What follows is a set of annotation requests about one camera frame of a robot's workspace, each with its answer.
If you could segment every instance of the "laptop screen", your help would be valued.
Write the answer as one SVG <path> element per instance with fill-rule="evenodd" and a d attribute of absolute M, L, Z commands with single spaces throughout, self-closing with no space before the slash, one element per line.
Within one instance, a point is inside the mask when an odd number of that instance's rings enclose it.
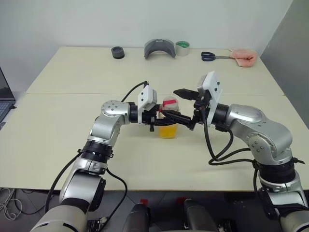
<path fill-rule="evenodd" d="M 0 68 L 0 100 L 14 100 L 14 95 L 6 82 L 3 72 Z"/>

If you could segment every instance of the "scissors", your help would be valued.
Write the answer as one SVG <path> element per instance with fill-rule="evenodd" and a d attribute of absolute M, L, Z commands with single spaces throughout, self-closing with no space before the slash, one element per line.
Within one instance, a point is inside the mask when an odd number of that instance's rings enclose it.
<path fill-rule="evenodd" d="M 202 52 L 201 56 L 202 56 L 202 61 L 213 61 L 215 59 L 233 59 L 227 56 L 216 56 L 212 52 Z"/>

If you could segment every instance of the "blue scissors handle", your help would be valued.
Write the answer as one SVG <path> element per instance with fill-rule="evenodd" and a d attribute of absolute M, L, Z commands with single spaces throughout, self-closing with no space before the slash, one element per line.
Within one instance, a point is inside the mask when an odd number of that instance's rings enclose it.
<path fill-rule="evenodd" d="M 216 59 L 216 55 L 212 52 L 202 52 L 202 61 L 213 61 Z"/>

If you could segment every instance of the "clear plastic container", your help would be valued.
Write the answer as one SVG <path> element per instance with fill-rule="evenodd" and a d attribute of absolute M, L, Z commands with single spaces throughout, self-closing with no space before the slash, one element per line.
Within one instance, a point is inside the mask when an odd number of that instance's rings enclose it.
<path fill-rule="evenodd" d="M 175 110 L 179 111 L 178 101 L 174 97 L 166 97 L 163 99 L 162 103 L 163 110 Z M 175 138 L 177 132 L 178 124 L 173 124 L 169 126 L 159 126 L 159 134 L 163 139 Z"/>

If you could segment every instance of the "robotic arm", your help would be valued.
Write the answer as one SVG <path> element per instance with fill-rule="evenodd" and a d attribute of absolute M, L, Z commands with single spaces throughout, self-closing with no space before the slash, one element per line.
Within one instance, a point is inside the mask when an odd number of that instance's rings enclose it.
<path fill-rule="evenodd" d="M 192 119 L 172 110 L 163 110 L 164 119 L 156 118 L 159 105 L 156 92 L 145 86 L 138 96 L 138 105 L 108 101 L 101 107 L 101 115 L 95 120 L 87 142 L 78 150 L 69 176 L 60 192 L 60 205 L 49 210 L 31 230 L 32 232 L 84 232 L 86 214 L 96 210 L 102 200 L 106 181 L 100 177 L 112 158 L 112 147 L 124 124 L 144 123 L 154 131 L 156 125 L 180 123 L 193 130 L 196 123 L 203 124 L 205 109 L 207 124 L 217 130 L 227 131 L 242 139 L 254 156 L 254 168 L 259 172 L 262 188 L 258 196 L 266 215 L 271 219 L 280 216 L 285 232 L 306 231 L 309 227 L 309 211 L 299 175 L 294 170 L 290 145 L 292 136 L 280 123 L 269 120 L 253 107 L 219 104 L 221 87 L 214 72 L 201 79 L 198 92 L 187 89 L 174 91 L 178 96 L 195 100 Z"/>

